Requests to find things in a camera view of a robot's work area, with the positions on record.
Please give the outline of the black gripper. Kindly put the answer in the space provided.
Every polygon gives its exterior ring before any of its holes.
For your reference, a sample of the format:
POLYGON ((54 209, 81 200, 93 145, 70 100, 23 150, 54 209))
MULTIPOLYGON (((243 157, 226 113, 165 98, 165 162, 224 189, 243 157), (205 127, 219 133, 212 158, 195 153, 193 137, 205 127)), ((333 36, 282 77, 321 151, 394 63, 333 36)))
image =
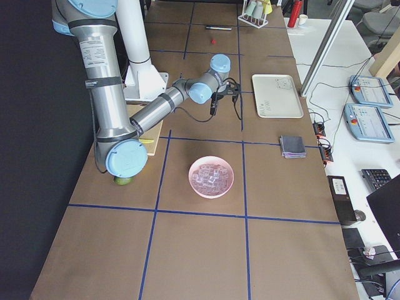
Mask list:
POLYGON ((216 115, 217 109, 213 107, 218 106, 218 102, 224 97, 224 93, 214 92, 211 96, 210 114, 216 115))

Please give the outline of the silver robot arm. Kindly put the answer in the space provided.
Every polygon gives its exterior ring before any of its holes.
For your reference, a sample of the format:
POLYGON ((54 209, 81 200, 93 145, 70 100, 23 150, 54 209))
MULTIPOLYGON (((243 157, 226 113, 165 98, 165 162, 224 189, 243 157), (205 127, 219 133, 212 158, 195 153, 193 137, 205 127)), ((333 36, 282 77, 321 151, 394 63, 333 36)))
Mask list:
POLYGON ((211 58, 197 79, 178 79, 153 66, 138 1, 53 1, 54 29, 75 37, 86 69, 86 88, 97 116, 96 162, 131 178, 148 160, 139 138, 184 100, 202 104, 226 89, 231 69, 224 54, 211 58))

